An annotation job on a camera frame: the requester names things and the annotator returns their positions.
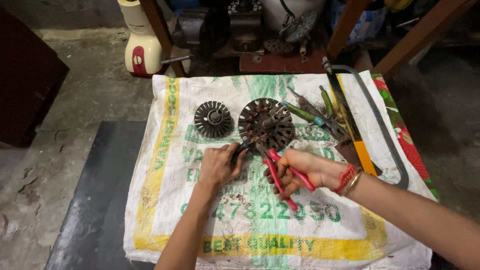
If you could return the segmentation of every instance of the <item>wooden table leg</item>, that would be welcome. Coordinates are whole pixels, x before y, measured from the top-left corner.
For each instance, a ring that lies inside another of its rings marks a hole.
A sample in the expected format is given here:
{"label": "wooden table leg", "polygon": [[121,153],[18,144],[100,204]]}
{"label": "wooden table leg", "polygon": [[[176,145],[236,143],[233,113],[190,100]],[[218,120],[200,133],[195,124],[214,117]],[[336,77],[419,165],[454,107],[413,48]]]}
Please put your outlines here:
{"label": "wooden table leg", "polygon": [[[150,22],[158,41],[160,41],[160,45],[162,45],[163,52],[170,58],[173,41],[160,6],[156,0],[140,0],[140,4],[145,11],[145,15],[147,15],[148,21]],[[177,77],[185,77],[185,70],[180,61],[173,62],[170,65]]]}
{"label": "wooden table leg", "polygon": [[373,68],[372,73],[382,74],[388,79],[476,2],[477,0],[440,0]]}
{"label": "wooden table leg", "polygon": [[348,36],[350,36],[355,24],[369,3],[370,0],[348,0],[345,4],[340,20],[336,24],[327,46],[327,57],[331,63],[335,62],[336,57],[345,46]]}

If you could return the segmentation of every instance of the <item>wall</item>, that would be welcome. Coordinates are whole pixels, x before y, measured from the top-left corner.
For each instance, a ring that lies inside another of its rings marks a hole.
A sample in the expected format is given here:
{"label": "wall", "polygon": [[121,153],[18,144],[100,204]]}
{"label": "wall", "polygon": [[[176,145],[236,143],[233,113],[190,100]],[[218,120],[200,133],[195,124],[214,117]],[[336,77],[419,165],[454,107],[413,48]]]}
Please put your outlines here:
{"label": "wall", "polygon": [[[172,12],[158,2],[169,20]],[[126,27],[116,0],[0,0],[0,7],[30,28]]]}

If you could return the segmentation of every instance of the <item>red-handled pliers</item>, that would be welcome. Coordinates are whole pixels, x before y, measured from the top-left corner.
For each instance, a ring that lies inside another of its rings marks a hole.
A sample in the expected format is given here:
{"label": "red-handled pliers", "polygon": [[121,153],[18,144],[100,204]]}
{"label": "red-handled pliers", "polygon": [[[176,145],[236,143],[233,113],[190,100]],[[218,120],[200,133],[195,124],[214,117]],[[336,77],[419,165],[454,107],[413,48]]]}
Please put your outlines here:
{"label": "red-handled pliers", "polygon": [[[270,175],[272,176],[272,178],[275,182],[275,186],[278,188],[280,193],[283,193],[284,189],[281,187],[282,182],[280,181],[280,178],[278,177],[278,172],[276,171],[276,166],[273,162],[273,160],[279,161],[281,159],[281,156],[279,156],[277,154],[275,148],[271,148],[270,150],[267,150],[267,148],[264,147],[261,143],[256,143],[256,147],[257,147],[257,150],[261,153],[261,155],[263,157],[263,164],[266,164],[268,166],[268,169],[270,170]],[[306,174],[304,174],[304,173],[300,172],[299,170],[297,170],[295,168],[292,168],[292,167],[289,167],[288,169],[291,170],[292,173],[297,175],[303,181],[305,186],[310,191],[315,190],[315,186],[310,182],[310,180],[308,179],[308,176]],[[292,199],[289,198],[285,202],[288,204],[288,206],[290,206],[290,208],[293,211],[298,210],[297,204],[294,201],[292,201]]]}

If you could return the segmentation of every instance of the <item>metal bangle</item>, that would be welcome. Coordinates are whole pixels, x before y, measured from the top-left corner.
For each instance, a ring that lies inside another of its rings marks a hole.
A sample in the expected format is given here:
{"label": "metal bangle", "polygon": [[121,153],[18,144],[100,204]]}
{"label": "metal bangle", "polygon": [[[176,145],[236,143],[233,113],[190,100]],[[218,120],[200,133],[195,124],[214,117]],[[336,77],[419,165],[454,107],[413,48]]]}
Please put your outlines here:
{"label": "metal bangle", "polygon": [[343,192],[340,196],[345,196],[350,191],[350,189],[352,189],[355,186],[355,184],[360,179],[362,171],[363,171],[362,168],[357,169],[357,174],[355,175],[355,177],[352,178],[350,183],[345,187],[345,189],[343,190]]}

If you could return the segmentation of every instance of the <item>red thread bracelet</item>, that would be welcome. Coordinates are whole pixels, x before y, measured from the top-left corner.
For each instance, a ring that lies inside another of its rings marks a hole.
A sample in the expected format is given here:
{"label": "red thread bracelet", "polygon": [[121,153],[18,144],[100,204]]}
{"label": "red thread bracelet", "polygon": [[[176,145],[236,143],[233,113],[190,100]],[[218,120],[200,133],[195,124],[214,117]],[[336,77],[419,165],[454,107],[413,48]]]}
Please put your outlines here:
{"label": "red thread bracelet", "polygon": [[349,164],[347,169],[338,175],[338,182],[340,183],[338,187],[330,190],[337,193],[338,195],[342,194],[343,189],[348,184],[348,182],[350,182],[350,180],[352,180],[352,178],[355,177],[356,173],[357,173],[357,167],[353,166],[352,164]]}

